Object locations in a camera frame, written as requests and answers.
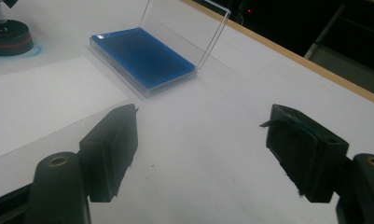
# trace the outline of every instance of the transparent lid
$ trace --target transparent lid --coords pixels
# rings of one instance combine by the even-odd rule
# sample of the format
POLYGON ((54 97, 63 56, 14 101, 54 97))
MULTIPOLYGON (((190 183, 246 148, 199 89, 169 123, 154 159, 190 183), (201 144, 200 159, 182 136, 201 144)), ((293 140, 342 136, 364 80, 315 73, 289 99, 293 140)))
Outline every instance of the transparent lid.
POLYGON ((210 0, 149 0, 140 28, 200 69, 220 36, 230 11, 210 0))

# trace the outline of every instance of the white surface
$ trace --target white surface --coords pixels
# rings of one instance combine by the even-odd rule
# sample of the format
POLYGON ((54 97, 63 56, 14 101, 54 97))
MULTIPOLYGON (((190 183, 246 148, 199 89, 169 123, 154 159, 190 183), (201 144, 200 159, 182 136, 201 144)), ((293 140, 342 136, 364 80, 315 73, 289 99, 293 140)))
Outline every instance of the white surface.
POLYGON ((0 76, 0 156, 125 100, 84 57, 0 76))
MULTIPOLYGON (((267 130, 258 125, 269 119, 272 104, 287 105, 348 141, 350 158, 374 154, 373 103, 228 27, 197 78, 140 98, 92 57, 86 44, 90 35, 133 26, 143 4, 105 0, 92 13, 84 9, 95 3, 81 2, 18 3, 14 13, 30 21, 38 43, 58 48, 0 60, 0 75, 16 69, 15 64, 31 67, 85 55, 139 107, 139 147, 132 167, 113 202, 90 204, 93 223, 337 223, 337 197, 331 204, 299 198, 265 147, 267 130), (39 10, 33 13, 30 7, 39 10), (61 30, 66 35, 58 34, 61 30)), ((78 151, 77 143, 106 111, 0 157, 0 196, 30 183, 44 157, 78 151)))

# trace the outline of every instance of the wooden edge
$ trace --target wooden edge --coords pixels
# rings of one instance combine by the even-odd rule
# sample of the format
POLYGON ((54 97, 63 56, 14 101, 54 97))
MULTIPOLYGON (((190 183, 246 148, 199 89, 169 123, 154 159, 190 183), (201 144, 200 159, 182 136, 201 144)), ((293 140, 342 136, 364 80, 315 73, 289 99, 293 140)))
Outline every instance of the wooden edge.
MULTIPOLYGON (((217 13, 213 12, 212 10, 206 8, 206 7, 203 7, 201 6, 200 4, 196 3, 196 2, 193 2, 192 0, 181 0, 183 2, 185 2, 186 4, 196 8, 197 10, 209 15, 210 17, 212 18, 215 18, 216 20, 219 20, 219 21, 222 21, 222 17, 220 15, 218 15, 217 13)), ((294 62, 296 63, 299 63, 300 65, 312 70, 313 72, 317 73, 318 75, 324 77, 324 78, 327 78, 329 80, 331 80, 332 82, 335 82, 337 83, 338 85, 340 85, 341 87, 343 88, 346 88, 347 90, 349 91, 352 91, 366 99, 368 99, 369 101, 373 102, 374 103, 374 93, 371 92, 371 91, 367 91, 366 89, 352 83, 351 81, 343 78, 343 77, 340 77, 334 73, 332 73, 331 71, 328 71, 326 69, 324 69, 324 67, 316 64, 316 63, 312 63, 311 61, 297 55, 296 53, 288 50, 288 49, 285 49, 283 48, 282 46, 268 40, 267 38, 263 37, 262 35, 258 35, 256 33, 254 33, 253 31, 241 26, 240 24, 234 22, 234 21, 231 21, 231 20, 228 20, 227 22, 227 26, 238 31, 239 33, 243 34, 243 35, 246 35, 256 41, 258 41, 259 43, 269 47, 270 49, 273 49, 281 54, 283 54, 283 56, 293 60, 294 62)))

